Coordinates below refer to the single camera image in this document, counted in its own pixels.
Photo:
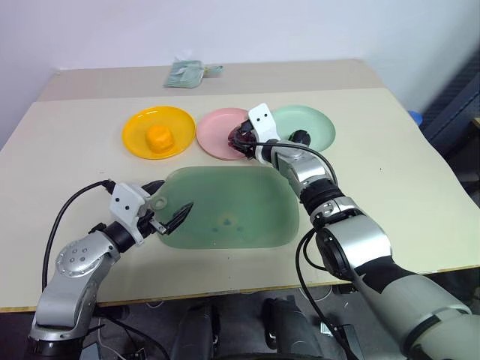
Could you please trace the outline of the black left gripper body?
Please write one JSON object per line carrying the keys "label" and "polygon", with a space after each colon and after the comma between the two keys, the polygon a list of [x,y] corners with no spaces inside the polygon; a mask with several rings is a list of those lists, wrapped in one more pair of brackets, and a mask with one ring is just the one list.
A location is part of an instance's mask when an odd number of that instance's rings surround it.
{"label": "black left gripper body", "polygon": [[155,219],[155,212],[150,208],[147,208],[145,213],[139,217],[136,228],[143,238],[147,238],[154,233],[167,234],[166,226]]}

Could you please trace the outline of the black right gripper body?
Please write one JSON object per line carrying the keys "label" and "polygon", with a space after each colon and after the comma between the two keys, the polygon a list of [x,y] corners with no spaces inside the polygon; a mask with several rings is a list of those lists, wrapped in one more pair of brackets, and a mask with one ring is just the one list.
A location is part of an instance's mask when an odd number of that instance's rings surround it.
{"label": "black right gripper body", "polygon": [[239,141],[239,143],[243,143],[243,144],[250,143],[251,145],[256,145],[257,144],[257,138],[254,134],[254,126],[252,125],[251,121],[246,120],[246,121],[242,122],[241,125],[245,126],[248,129],[248,141]]}

